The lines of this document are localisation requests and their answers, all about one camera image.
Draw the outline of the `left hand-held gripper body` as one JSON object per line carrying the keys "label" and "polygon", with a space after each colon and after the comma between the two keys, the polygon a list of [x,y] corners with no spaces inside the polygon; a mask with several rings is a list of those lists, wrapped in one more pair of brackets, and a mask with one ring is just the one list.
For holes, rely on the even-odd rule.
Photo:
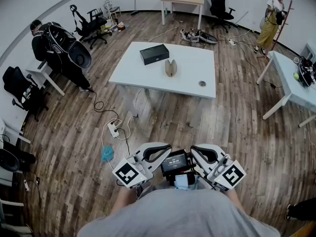
{"label": "left hand-held gripper body", "polygon": [[147,165],[151,154],[146,158],[143,157],[141,153],[131,154],[123,158],[112,171],[126,188],[132,189],[153,179],[154,175]]}

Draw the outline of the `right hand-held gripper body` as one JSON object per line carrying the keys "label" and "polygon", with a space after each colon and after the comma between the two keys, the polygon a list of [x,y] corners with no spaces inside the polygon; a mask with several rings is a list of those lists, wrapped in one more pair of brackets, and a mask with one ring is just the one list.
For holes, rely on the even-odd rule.
{"label": "right hand-held gripper body", "polygon": [[226,154],[206,178],[216,188],[228,191],[233,189],[245,176],[246,172],[239,162],[232,160],[230,156]]}

